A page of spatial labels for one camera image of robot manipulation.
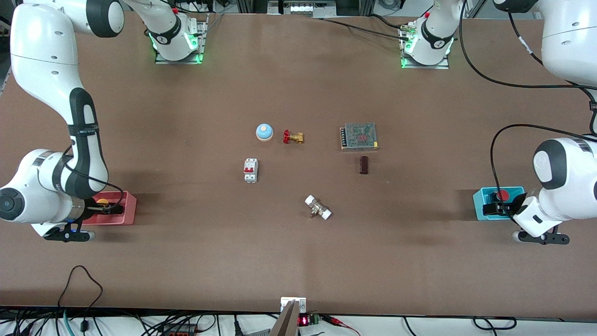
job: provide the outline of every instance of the red plastic tray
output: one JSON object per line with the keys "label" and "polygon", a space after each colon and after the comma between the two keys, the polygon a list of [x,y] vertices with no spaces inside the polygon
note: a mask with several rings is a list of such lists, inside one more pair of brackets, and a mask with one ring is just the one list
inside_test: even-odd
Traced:
{"label": "red plastic tray", "polygon": [[[102,198],[111,203],[116,203],[120,198],[120,191],[102,191],[93,197],[95,201]],[[84,220],[83,225],[132,225],[135,221],[137,199],[128,191],[125,191],[120,205],[124,207],[124,212],[122,214],[93,215],[90,219]]]}

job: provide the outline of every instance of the red button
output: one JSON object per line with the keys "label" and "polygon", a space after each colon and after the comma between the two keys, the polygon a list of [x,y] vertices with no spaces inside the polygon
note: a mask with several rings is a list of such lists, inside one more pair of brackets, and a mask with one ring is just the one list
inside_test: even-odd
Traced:
{"label": "red button", "polygon": [[500,193],[496,193],[496,197],[497,199],[505,202],[510,199],[510,194],[506,190],[500,189]]}

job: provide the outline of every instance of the brown tabletop surface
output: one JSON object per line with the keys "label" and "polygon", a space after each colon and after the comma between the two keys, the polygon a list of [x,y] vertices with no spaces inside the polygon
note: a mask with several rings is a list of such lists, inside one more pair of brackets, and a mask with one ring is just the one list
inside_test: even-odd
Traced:
{"label": "brown tabletop surface", "polygon": [[[587,130],[579,90],[492,84],[458,43],[450,70],[401,69],[395,39],[302,16],[226,15],[202,65],[155,65],[141,20],[126,21],[117,38],[77,39],[110,181],[138,198],[135,224],[64,244],[3,222],[0,304],[55,304],[82,264],[104,286],[106,307],[276,311],[295,295],[330,313],[597,317],[595,220],[562,225],[567,246],[521,244],[515,224],[478,222],[472,204],[494,183],[499,128]],[[345,21],[395,33],[374,18]],[[539,51],[542,22],[519,26]],[[466,20],[464,34],[494,78],[563,83],[505,20]],[[0,111],[3,184],[30,150],[69,144],[59,115],[13,78]],[[375,122],[380,146],[365,154],[369,175],[358,174],[363,153],[339,151],[338,129],[363,122]],[[256,139],[260,123],[274,128],[272,141]],[[283,144],[285,129],[303,132],[304,144]],[[539,186],[532,155],[552,137],[504,133],[502,185]],[[259,159],[256,184],[243,181],[249,157]],[[329,220],[309,219],[309,194],[330,207]],[[63,304],[96,295],[77,272]]]}

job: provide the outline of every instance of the teal cable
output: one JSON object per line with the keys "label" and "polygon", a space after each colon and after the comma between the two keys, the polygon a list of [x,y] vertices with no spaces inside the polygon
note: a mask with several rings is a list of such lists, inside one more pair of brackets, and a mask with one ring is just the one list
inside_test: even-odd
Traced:
{"label": "teal cable", "polygon": [[68,318],[66,318],[66,309],[64,310],[64,313],[62,314],[62,319],[64,320],[64,324],[66,325],[66,330],[69,331],[70,336],[75,336],[75,334],[73,333],[73,330],[70,328],[69,320],[68,320]]}

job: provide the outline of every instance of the white circuit breaker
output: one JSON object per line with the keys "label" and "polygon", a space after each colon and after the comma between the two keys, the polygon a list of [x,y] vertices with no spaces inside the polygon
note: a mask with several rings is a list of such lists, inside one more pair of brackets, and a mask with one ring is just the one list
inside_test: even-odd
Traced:
{"label": "white circuit breaker", "polygon": [[255,183],[257,182],[257,168],[259,167],[259,162],[257,162],[256,158],[248,158],[245,160],[245,181],[247,183]]}

